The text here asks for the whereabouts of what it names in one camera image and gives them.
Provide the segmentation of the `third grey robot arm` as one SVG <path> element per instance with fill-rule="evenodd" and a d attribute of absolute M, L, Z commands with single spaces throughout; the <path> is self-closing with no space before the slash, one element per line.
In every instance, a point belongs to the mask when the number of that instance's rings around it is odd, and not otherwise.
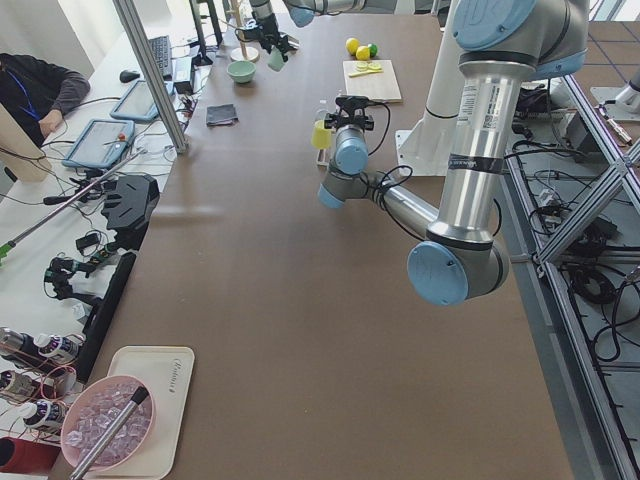
<path fill-rule="evenodd" d="M 616 121 L 639 121 L 639 71 L 623 87 L 591 87 L 598 110 Z"/>

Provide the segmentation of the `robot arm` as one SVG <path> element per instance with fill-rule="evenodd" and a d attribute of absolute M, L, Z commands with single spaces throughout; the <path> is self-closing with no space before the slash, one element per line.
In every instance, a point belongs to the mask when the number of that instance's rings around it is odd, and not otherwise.
<path fill-rule="evenodd" d="M 241 42 L 257 42 L 269 55 L 269 60 L 283 66 L 288 53 L 296 50 L 291 37 L 280 30 L 272 3 L 251 0 L 252 19 L 245 27 L 235 29 Z M 366 0 L 301 0 L 284 1 L 290 19 L 298 28 L 309 25 L 315 17 L 354 12 L 395 13 L 398 1 Z"/>
<path fill-rule="evenodd" d="M 447 28 L 464 78 L 444 189 L 433 207 L 390 173 L 368 172 L 369 121 L 329 114 L 336 151 L 318 199 L 339 208 L 369 198 L 421 243 L 407 260 L 415 291 L 436 305 L 486 295 L 505 281 L 508 256 L 489 216 L 522 83 L 576 72 L 586 56 L 586 1 L 461 1 Z"/>

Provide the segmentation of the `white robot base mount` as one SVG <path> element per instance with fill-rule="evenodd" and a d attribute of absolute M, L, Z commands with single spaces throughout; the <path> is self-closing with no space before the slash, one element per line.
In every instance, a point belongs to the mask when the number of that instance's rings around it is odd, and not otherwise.
<path fill-rule="evenodd" d="M 455 129 L 417 124 L 411 130 L 394 134 L 397 163 L 413 169 L 413 175 L 444 177 Z"/>

